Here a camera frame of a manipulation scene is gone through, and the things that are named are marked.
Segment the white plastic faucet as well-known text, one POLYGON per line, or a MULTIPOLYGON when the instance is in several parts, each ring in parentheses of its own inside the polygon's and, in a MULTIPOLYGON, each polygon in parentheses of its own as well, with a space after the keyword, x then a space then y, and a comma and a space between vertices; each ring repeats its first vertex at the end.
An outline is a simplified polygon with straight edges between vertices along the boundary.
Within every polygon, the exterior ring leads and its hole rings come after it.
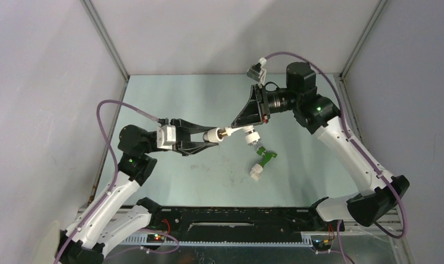
POLYGON ((260 134, 255 130, 253 125, 243 126, 243 127, 225 127, 224 128, 227 136, 231 136, 236 132, 242 132, 244 135, 245 142, 249 146, 255 146, 261 141, 260 134))

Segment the white elbow fitting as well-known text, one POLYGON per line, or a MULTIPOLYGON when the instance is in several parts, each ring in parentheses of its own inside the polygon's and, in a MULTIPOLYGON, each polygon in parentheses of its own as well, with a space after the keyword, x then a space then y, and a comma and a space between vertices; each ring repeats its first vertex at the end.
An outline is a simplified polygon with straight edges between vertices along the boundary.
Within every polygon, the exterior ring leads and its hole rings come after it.
POLYGON ((251 179, 258 181, 261 178, 261 173, 263 172, 263 170, 264 168, 262 165, 258 163, 254 164, 249 173, 251 179))
POLYGON ((223 128, 213 128, 204 132, 202 139, 205 142, 220 143, 225 137, 225 132, 223 128))

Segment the green plastic faucet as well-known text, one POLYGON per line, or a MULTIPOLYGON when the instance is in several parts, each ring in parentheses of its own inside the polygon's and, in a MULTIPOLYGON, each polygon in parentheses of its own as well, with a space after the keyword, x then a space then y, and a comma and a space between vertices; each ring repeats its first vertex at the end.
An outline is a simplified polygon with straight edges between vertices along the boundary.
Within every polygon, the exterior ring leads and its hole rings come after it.
POLYGON ((278 156, 277 153, 274 151, 269 151, 263 146, 258 147, 256 153, 262 157, 261 161, 259 162, 261 167, 264 167, 267 163, 269 163, 270 160, 278 156))

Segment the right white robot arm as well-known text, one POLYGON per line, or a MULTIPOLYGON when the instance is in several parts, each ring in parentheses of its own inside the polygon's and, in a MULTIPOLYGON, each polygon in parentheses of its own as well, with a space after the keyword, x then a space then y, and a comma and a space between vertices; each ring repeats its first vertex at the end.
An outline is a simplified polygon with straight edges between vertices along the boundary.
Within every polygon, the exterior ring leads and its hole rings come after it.
POLYGON ((340 109, 317 91, 316 73, 306 62, 286 67, 286 87, 268 90, 264 63, 247 71, 256 83, 248 102, 231 123, 232 128, 268 123, 274 113, 292 111, 296 121, 323 142, 338 157, 357 187, 357 194, 323 198, 312 205, 308 221, 322 230, 335 220, 354 220, 369 227, 395 208, 410 186, 409 180, 396 176, 380 165, 359 139, 347 128, 340 109))

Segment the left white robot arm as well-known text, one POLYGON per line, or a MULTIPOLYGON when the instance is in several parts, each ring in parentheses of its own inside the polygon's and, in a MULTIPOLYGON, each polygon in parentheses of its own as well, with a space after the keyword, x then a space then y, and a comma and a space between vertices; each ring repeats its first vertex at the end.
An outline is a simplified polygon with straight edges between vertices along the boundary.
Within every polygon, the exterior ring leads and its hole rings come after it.
POLYGON ((159 205, 148 198, 139 200, 125 216, 112 220, 154 170, 157 160, 150 153, 173 151, 189 156, 222 141, 220 128, 182 119, 158 119, 157 124, 155 131, 135 125, 127 125, 120 131, 118 149, 123 154, 120 160, 112 157, 113 178, 75 222, 61 231, 55 263, 102 263, 135 231, 161 225, 159 205))

